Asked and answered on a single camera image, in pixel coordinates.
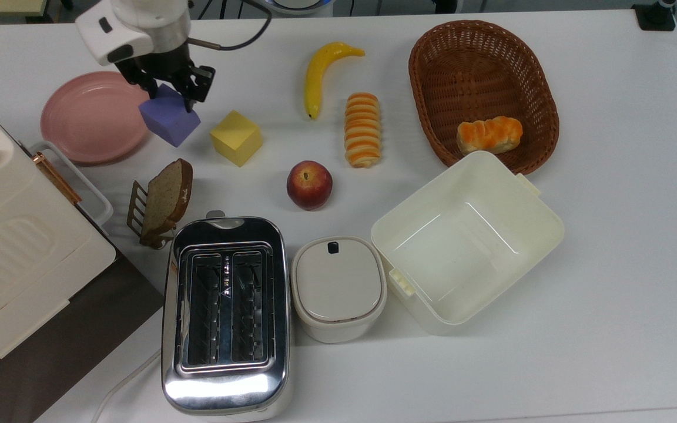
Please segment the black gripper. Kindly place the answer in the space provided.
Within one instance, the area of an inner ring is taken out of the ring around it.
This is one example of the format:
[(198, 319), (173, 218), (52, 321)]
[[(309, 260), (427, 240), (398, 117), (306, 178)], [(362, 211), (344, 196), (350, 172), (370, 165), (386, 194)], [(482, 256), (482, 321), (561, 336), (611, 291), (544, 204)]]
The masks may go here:
[(188, 45), (164, 53), (150, 53), (116, 63), (120, 74), (132, 85), (138, 85), (156, 99), (158, 81), (171, 83), (182, 97), (187, 113), (196, 102), (204, 102), (215, 77), (213, 67), (197, 67), (190, 58)]

